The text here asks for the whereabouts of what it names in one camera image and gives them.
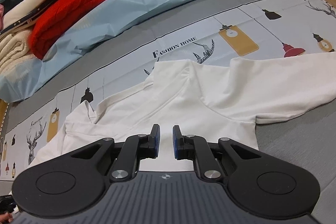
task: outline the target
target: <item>metal pivot screw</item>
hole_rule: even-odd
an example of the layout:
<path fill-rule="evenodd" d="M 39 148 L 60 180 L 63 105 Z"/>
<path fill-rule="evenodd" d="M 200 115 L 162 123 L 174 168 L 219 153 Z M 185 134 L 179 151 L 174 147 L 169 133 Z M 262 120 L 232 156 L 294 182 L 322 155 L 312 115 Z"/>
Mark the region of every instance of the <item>metal pivot screw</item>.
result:
<path fill-rule="evenodd" d="M 123 178 L 128 176 L 128 173 L 125 170 L 115 170 L 115 171 L 112 172 L 111 175 L 115 179 L 123 179 Z"/>
<path fill-rule="evenodd" d="M 204 176 L 208 179 L 218 179 L 221 176 L 221 173 L 216 170 L 208 170 L 204 172 Z"/>

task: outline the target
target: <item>red blanket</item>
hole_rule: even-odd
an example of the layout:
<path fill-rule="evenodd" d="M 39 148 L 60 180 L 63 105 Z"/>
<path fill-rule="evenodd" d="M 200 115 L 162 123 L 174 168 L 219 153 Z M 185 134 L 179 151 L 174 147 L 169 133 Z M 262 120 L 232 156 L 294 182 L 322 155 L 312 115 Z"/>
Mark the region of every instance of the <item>red blanket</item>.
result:
<path fill-rule="evenodd" d="M 44 55 L 72 25 L 105 0 L 58 0 L 37 20 L 28 43 L 33 54 Z"/>

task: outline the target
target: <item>white shirt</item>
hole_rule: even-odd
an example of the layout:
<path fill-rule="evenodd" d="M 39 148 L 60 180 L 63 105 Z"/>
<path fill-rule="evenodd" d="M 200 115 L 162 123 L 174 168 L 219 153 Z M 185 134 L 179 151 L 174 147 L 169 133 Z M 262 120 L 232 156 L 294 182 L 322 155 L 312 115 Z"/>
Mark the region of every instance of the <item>white shirt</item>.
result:
<path fill-rule="evenodd" d="M 37 153 L 31 166 L 104 137 L 122 142 L 131 135 L 161 128 L 157 159 L 140 170 L 193 170 L 174 159 L 172 128 L 183 135 L 217 142 L 228 137 L 258 149 L 256 123 L 293 119 L 336 97 L 336 53 L 271 60 L 234 58 L 230 67 L 191 60 L 156 62 L 142 83 L 116 93 L 94 111 L 85 101 L 65 120 L 57 135 Z"/>

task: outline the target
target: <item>gray mattress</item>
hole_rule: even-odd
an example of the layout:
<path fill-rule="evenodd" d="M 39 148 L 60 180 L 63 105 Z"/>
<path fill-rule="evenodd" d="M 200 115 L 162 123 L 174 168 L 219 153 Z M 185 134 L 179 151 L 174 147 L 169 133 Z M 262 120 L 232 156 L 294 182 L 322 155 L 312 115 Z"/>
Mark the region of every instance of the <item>gray mattress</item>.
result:
<path fill-rule="evenodd" d="M 63 70 L 31 98 L 11 106 L 3 133 L 53 99 L 60 90 L 80 82 L 90 73 L 142 44 L 197 20 L 254 1 L 257 0 L 195 0 L 132 27 Z M 335 123 L 336 102 L 333 101 L 291 121 L 256 127 L 261 151 L 299 165 L 316 176 L 321 195 L 313 215 L 323 224 L 336 223 Z M 6 187 L 5 182 L 0 182 L 0 190 L 6 191 Z"/>

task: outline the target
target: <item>light blue fabric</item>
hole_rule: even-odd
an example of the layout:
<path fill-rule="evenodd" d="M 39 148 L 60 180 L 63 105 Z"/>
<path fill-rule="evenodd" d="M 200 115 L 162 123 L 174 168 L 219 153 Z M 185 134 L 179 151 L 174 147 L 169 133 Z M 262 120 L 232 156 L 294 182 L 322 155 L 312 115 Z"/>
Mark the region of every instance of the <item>light blue fabric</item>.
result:
<path fill-rule="evenodd" d="M 191 0 L 106 0 L 79 20 L 51 47 L 43 61 L 27 60 L 0 75 L 0 98 L 6 102 L 32 96 L 48 80 L 81 58 L 97 43 Z"/>

